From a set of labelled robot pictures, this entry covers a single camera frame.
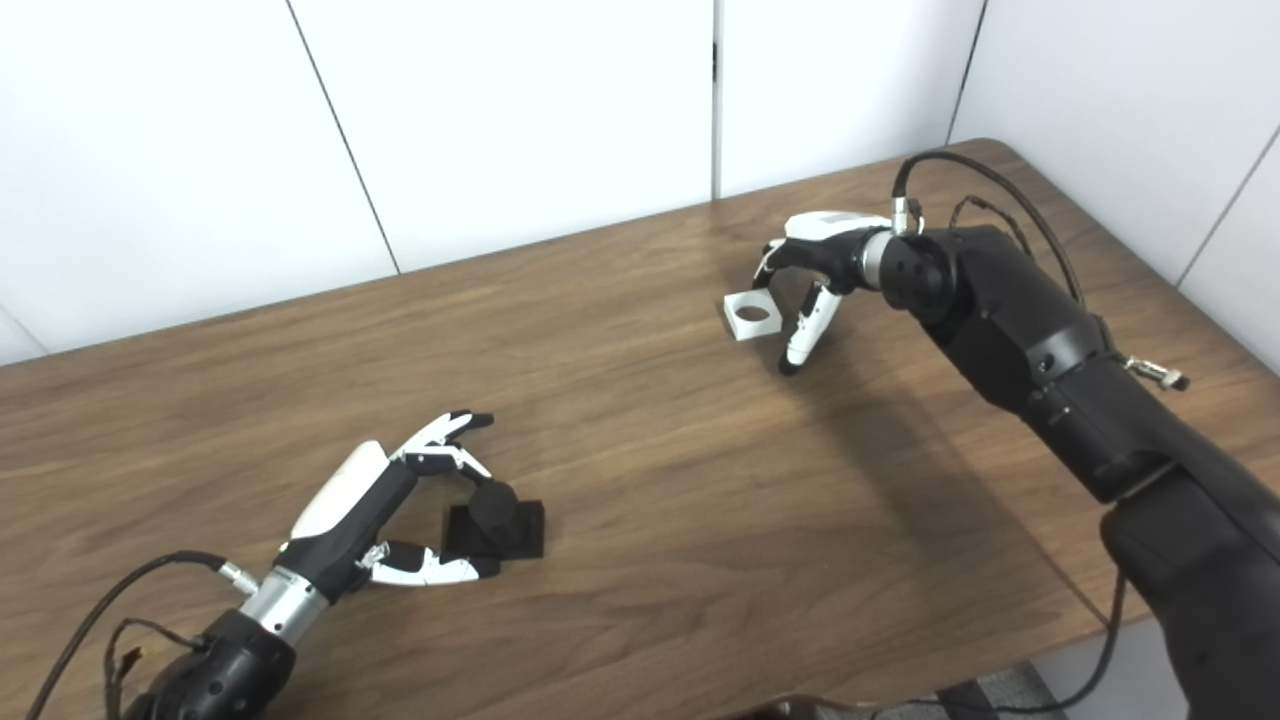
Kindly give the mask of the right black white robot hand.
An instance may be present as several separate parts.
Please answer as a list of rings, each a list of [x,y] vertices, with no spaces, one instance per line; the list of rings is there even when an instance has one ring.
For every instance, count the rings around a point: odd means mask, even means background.
[[[881,288],[879,263],[892,237],[891,220],[861,211],[805,211],[790,217],[783,237],[769,241],[751,278],[751,290],[769,287],[783,269],[815,274],[797,311],[797,323],[780,357],[780,373],[795,375],[828,329],[845,297]]]

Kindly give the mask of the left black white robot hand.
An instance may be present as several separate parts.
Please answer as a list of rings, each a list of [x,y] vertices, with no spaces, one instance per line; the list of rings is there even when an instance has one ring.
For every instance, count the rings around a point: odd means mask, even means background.
[[[380,537],[422,478],[457,471],[477,487],[492,482],[493,474],[458,438],[493,421],[489,413],[454,410],[416,430],[394,452],[375,439],[362,442],[311,498],[274,566],[303,578],[330,605],[367,582],[421,587],[497,577],[497,560]]]

